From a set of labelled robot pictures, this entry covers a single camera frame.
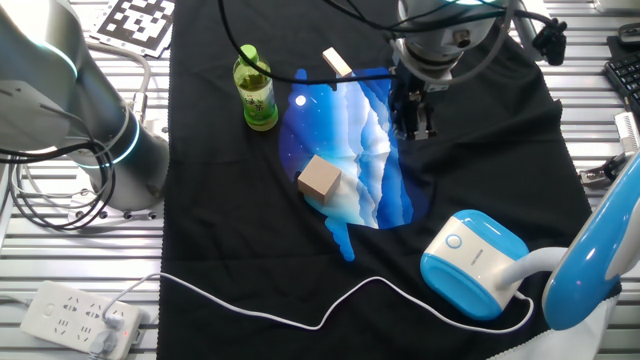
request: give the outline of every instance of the plastic bottle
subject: plastic bottle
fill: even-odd
[[[258,56],[252,45],[242,46],[247,57],[262,69],[270,71],[269,64]],[[257,72],[240,57],[233,67],[233,80],[238,87],[244,118],[253,130],[267,131],[278,122],[278,106],[273,94],[273,80]]]

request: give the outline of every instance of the power strip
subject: power strip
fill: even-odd
[[[20,330],[88,354],[98,334],[114,331],[102,321],[102,312],[109,301],[101,296],[45,281],[29,306]],[[131,343],[137,337],[142,313],[136,306],[116,302],[109,309],[109,314],[122,316],[124,323],[120,330],[114,331],[118,342],[104,359],[121,360],[127,356]]]

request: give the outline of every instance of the printed graphic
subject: printed graphic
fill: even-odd
[[[386,69],[357,75],[386,74]],[[297,78],[306,79],[299,70]],[[280,133],[280,158],[292,180],[318,155],[342,170],[341,183],[323,206],[326,227],[346,260],[355,258],[347,224],[388,229],[410,223],[428,208],[426,197],[409,198],[400,170],[387,98],[390,80],[337,85],[293,85]]]

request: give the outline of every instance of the black cloth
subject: black cloth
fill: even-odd
[[[333,77],[321,53],[333,46],[354,69],[391,65],[378,32],[320,2],[227,1],[241,43],[256,45],[272,71]],[[367,6],[395,20],[394,1]],[[493,34],[468,51],[454,76],[489,52]],[[590,214],[560,132],[554,102],[534,63],[509,40],[489,69],[452,86],[436,109],[439,136],[400,143],[403,175],[431,199],[429,213],[389,230],[349,225],[356,260],[343,260],[325,217],[298,194],[278,155],[279,126],[252,131],[242,116],[216,1],[176,3],[171,54],[171,163],[162,270],[244,309],[316,325],[344,293],[382,276],[458,322],[506,328],[527,303],[512,300],[495,321],[474,322],[429,289],[419,260],[458,210],[476,209],[519,235],[530,250],[568,246]],[[291,85],[276,83],[280,114]],[[161,281],[158,358],[174,359],[485,359],[548,330],[540,299],[548,274],[520,291],[534,317],[508,335],[446,325],[382,283],[341,304],[316,332],[240,315]]]

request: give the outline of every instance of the small wooden cube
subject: small wooden cube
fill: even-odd
[[[298,190],[322,205],[327,205],[340,185],[342,171],[318,155],[314,155],[298,177]]]
[[[333,71],[340,77],[350,76],[353,70],[347,65],[346,61],[342,59],[340,54],[334,48],[328,48],[322,53],[324,60],[331,66]]]

